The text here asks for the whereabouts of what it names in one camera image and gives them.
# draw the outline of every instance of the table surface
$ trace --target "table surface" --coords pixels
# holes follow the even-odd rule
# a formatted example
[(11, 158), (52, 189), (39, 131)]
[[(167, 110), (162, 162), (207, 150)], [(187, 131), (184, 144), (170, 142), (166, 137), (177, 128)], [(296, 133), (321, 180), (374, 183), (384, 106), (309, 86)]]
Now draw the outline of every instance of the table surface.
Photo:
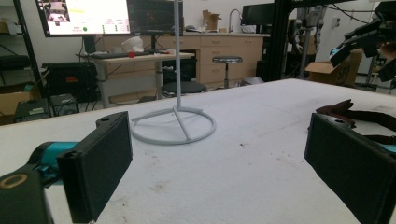
[[(186, 59), (195, 56), (193, 53), (180, 53), (180, 59)], [(171, 61), (176, 58), (176, 54), (150, 54), (141, 55), (134, 58), (122, 57), (113, 59), (92, 59), (95, 63), (142, 63), (142, 62), (162, 62)]]
[[(304, 159), (311, 114), (346, 99), (354, 110), (396, 116), (394, 96), (296, 79), (182, 97), (182, 105), (213, 117), (217, 129), (179, 146), (132, 137), (134, 160), (98, 223), (359, 223)], [(0, 171), (5, 175), (24, 165), (44, 142), (81, 140), (108, 114), (128, 111), (131, 119), (175, 104), (165, 99), (2, 126)], [(136, 128), (183, 136), (175, 127), (164, 129), (175, 125), (172, 120), (171, 115), (145, 120)], [(198, 116), (184, 120), (196, 132), (207, 126)], [(387, 134), (364, 122), (359, 128)], [(63, 187), (46, 192), (55, 223), (71, 223)]]

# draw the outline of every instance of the computer keyboard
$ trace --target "computer keyboard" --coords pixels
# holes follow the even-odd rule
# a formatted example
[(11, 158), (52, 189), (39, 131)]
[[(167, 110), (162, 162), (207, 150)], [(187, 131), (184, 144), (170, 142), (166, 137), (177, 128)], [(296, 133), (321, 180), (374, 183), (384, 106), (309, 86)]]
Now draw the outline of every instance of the computer keyboard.
[[(109, 53), (109, 54), (93, 54), (91, 55), (92, 58), (94, 59), (114, 59), (114, 58), (126, 58), (128, 57), (129, 53)], [(149, 55), (149, 52), (135, 52), (134, 56), (143, 56), (143, 55)]]

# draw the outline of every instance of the wooden cabinet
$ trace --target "wooden cabinet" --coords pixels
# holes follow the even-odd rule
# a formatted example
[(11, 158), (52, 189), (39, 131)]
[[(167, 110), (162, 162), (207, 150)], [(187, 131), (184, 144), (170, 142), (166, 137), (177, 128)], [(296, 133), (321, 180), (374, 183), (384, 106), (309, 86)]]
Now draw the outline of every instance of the wooden cabinet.
[(230, 85), (244, 77), (256, 76), (256, 63), (262, 56), (260, 36), (201, 36), (200, 74), (198, 81), (208, 88), (223, 85), (225, 64), (213, 63), (215, 56), (235, 55), (242, 57), (241, 63), (229, 64)]
[[(120, 43), (130, 36), (104, 37), (104, 50), (111, 50), (120, 46)], [(141, 36), (145, 47), (151, 43), (150, 36)], [(225, 64), (213, 63), (212, 59), (220, 55), (235, 55), (243, 58), (242, 63), (229, 65), (229, 79), (232, 86), (235, 81), (244, 77), (256, 76), (256, 64), (262, 58), (263, 37), (260, 35), (183, 35), (179, 39), (181, 50), (195, 50), (197, 59), (196, 77), (199, 83), (208, 88), (223, 86), (225, 78)], [(156, 48), (176, 48), (174, 36), (159, 36), (156, 39)]]
[[(200, 48), (199, 36), (181, 36), (179, 39), (180, 49), (198, 49)], [(161, 36), (157, 39), (157, 48), (176, 48), (176, 39), (174, 36)]]

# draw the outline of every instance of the desk leg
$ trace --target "desk leg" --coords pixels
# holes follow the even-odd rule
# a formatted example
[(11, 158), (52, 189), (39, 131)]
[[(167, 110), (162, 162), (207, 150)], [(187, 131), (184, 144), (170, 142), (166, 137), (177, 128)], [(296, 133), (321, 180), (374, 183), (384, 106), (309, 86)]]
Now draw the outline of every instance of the desk leg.
[(108, 101), (108, 93), (106, 89), (106, 67), (103, 63), (96, 63), (96, 72), (98, 78), (98, 86), (102, 98), (103, 108), (109, 108), (110, 102)]
[(157, 82), (157, 99), (161, 100), (163, 98), (161, 91), (161, 87), (163, 86), (163, 63), (161, 61), (155, 63), (155, 79)]

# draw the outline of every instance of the black metal frame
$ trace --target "black metal frame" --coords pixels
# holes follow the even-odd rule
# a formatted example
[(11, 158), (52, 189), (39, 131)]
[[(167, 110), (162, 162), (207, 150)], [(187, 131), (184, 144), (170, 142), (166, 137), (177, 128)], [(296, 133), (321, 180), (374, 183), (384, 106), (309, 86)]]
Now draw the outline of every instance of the black metal frame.
[(15, 10), (17, 12), (18, 20), (20, 21), (23, 40), (26, 46), (27, 53), (29, 55), (30, 64), (31, 64), (30, 66), (35, 76), (35, 82), (38, 85), (38, 89), (40, 90), (41, 96), (44, 97), (45, 96), (44, 87), (43, 87), (43, 83), (40, 81), (41, 76), (38, 70), (37, 60), (35, 59), (35, 52), (33, 50), (33, 45), (32, 42), (30, 41), (29, 31), (27, 29), (25, 18), (23, 16), (21, 2), (20, 0), (13, 0), (13, 2), (14, 2)]
[(352, 0), (275, 0), (273, 29), (271, 31), (271, 45), (268, 49), (268, 68), (259, 76), (268, 81), (280, 80), (285, 51), (286, 33), (289, 14), (297, 7), (313, 7), (333, 3), (349, 2)]

